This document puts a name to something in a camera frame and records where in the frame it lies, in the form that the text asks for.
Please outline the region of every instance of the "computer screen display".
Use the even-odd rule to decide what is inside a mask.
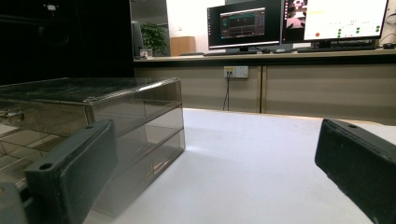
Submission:
[[[207,9],[209,49],[248,50],[280,44],[281,0],[258,0]]]
[[[378,39],[388,0],[285,0],[282,43]]]

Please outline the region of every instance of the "monitor screen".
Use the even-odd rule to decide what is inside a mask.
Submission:
[[[248,50],[280,44],[281,0],[258,0],[207,9],[209,49]]]
[[[282,43],[379,39],[388,0],[285,0]]]

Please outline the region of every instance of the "clear acrylic box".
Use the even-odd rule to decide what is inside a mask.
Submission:
[[[24,167],[62,139],[90,123],[114,120],[119,164],[93,207],[109,216],[122,212],[185,148],[178,78],[58,78],[1,86],[0,96],[1,122],[19,130],[19,136],[0,136],[0,164],[7,164],[0,181],[20,185]],[[11,144],[24,154],[10,156]]]

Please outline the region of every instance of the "white tabletop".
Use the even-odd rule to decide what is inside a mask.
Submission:
[[[85,224],[372,223],[315,165],[321,122],[184,109],[185,152],[119,217]],[[396,143],[396,127],[357,124]]]

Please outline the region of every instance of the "electrical socket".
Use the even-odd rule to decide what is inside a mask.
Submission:
[[[236,77],[235,66],[224,66],[224,77]]]
[[[248,77],[248,67],[224,66],[224,77]]]

